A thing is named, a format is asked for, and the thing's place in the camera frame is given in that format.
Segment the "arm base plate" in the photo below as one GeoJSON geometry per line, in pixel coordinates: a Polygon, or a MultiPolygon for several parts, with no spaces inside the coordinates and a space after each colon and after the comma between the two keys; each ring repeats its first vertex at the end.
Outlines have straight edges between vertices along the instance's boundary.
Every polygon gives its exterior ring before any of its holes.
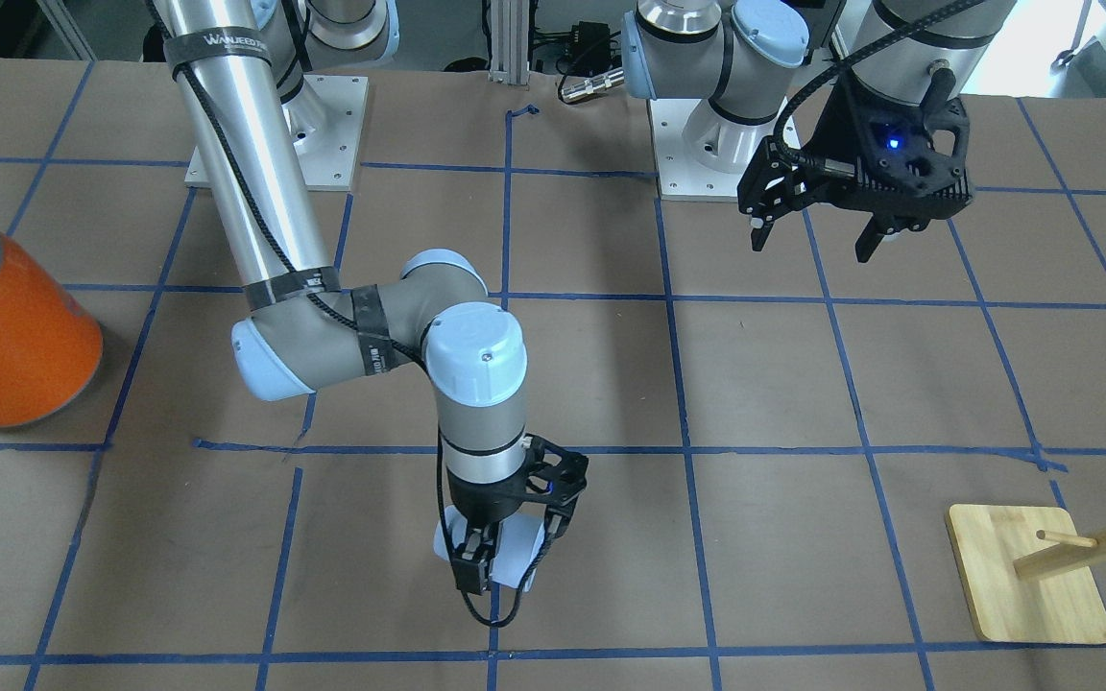
{"type": "Polygon", "coordinates": [[[225,197],[237,193],[225,148],[212,130],[221,124],[246,182],[258,197],[276,193],[294,205],[307,191],[348,192],[354,187],[369,80],[364,76],[307,76],[296,96],[284,102],[271,71],[255,64],[194,70],[215,117],[204,112],[187,78],[181,96],[196,127],[185,184],[225,197]]]}
{"type": "Polygon", "coordinates": [[[649,102],[651,142],[665,201],[734,202],[737,185],[774,121],[758,126],[721,117],[708,100],[649,102]]]}

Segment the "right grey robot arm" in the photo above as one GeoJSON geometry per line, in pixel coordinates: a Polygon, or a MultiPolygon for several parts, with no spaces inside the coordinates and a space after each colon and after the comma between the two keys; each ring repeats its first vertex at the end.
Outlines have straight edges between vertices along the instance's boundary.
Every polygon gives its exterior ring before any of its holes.
{"type": "Polygon", "coordinates": [[[465,255],[414,255],[395,283],[343,292],[304,171],[340,143],[303,69],[334,51],[376,57],[397,27],[382,1],[150,1],[194,119],[250,304],[231,339],[254,396],[284,399],[414,363],[434,386],[453,507],[438,547],[458,590],[526,591],[550,528],[521,517],[536,452],[518,320],[487,301],[465,255]]]}

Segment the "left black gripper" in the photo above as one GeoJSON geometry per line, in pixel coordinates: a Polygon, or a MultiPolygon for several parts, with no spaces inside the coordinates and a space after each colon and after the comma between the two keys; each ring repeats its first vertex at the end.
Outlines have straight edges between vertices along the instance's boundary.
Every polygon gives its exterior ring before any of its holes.
{"type": "Polygon", "coordinates": [[[738,211],[751,219],[751,249],[763,250],[774,222],[810,201],[872,214],[854,244],[856,261],[864,264],[887,237],[945,222],[971,205],[974,193],[966,176],[935,191],[891,182],[864,166],[848,179],[830,177],[799,161],[780,136],[764,136],[737,185],[738,211]]]}

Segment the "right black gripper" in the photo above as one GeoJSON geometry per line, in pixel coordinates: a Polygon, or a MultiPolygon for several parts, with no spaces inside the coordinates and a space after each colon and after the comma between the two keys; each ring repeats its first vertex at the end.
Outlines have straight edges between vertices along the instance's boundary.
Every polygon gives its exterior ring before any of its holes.
{"type": "Polygon", "coordinates": [[[526,491],[526,473],[517,469],[492,483],[473,483],[448,471],[449,498],[467,521],[452,537],[452,574],[458,590],[482,595],[492,589],[503,521],[515,514],[526,491]]]}

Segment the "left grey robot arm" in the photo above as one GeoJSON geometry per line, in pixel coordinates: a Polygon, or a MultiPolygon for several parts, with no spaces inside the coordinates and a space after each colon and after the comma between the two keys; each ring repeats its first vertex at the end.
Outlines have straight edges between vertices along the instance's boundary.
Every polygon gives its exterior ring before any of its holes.
{"type": "Polygon", "coordinates": [[[740,174],[737,208],[763,250],[782,216],[832,205],[869,214],[854,245],[919,232],[974,200],[971,123],[960,90],[1004,27],[1010,1],[873,1],[855,48],[799,91],[812,51],[807,19],[785,1],[639,1],[624,17],[626,88],[693,98],[690,142],[719,166],[720,136],[762,137],[740,174]]]}

